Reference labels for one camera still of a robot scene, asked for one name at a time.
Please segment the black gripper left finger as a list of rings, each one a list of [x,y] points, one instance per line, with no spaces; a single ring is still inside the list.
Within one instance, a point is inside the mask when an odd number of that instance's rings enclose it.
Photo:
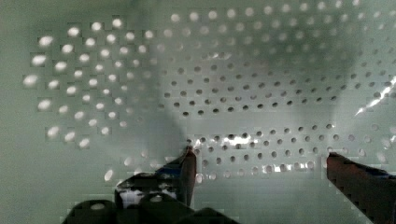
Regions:
[[[177,158],[154,173],[139,173],[119,183],[114,191],[115,204],[119,208],[138,205],[151,193],[163,193],[191,205],[197,160],[192,147],[186,147]]]

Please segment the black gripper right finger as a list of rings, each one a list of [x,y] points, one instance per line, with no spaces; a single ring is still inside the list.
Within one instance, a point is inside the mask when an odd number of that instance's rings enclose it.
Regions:
[[[395,176],[340,154],[326,159],[327,178],[374,224],[395,224]]]

